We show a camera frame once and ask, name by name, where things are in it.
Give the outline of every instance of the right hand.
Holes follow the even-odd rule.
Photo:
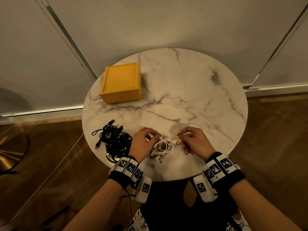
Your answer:
[[[185,155],[188,153],[196,154],[206,161],[216,151],[206,137],[205,133],[200,128],[191,126],[184,127],[178,132],[178,137],[181,141],[181,147],[184,149]]]

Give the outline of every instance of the person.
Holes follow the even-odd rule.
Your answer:
[[[149,134],[153,137],[147,141]],[[158,134],[158,131],[145,127],[136,132],[129,155],[141,163],[149,157]],[[196,154],[206,162],[216,152],[202,129],[187,126],[177,135],[186,155]],[[146,230],[301,230],[246,179],[235,183],[224,194],[218,191],[214,202],[205,203],[198,195],[194,205],[188,208],[183,200],[183,190],[188,180],[153,182],[148,199],[139,210],[147,223]],[[117,181],[108,179],[64,231],[106,230],[122,194],[123,187]]]

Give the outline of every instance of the hand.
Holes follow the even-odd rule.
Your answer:
[[[159,132],[143,127],[133,135],[133,141],[129,150],[129,155],[135,157],[135,159],[141,163],[147,156],[150,156],[152,148],[158,140]]]
[[[216,151],[206,137],[205,133],[200,128],[184,127],[180,129],[178,134],[181,141],[181,147],[184,149],[185,155],[188,153],[196,154],[206,161]]]

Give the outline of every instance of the forearm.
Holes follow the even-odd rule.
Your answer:
[[[120,184],[108,179],[104,186],[65,227],[64,231],[102,231],[123,193]]]
[[[229,193],[253,231],[301,230],[246,180],[236,183]]]

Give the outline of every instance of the left hand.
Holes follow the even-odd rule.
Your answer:
[[[138,163],[141,163],[147,156],[150,156],[152,148],[158,140],[158,134],[158,131],[151,128],[143,127],[140,129],[133,135],[129,155],[135,157]]]

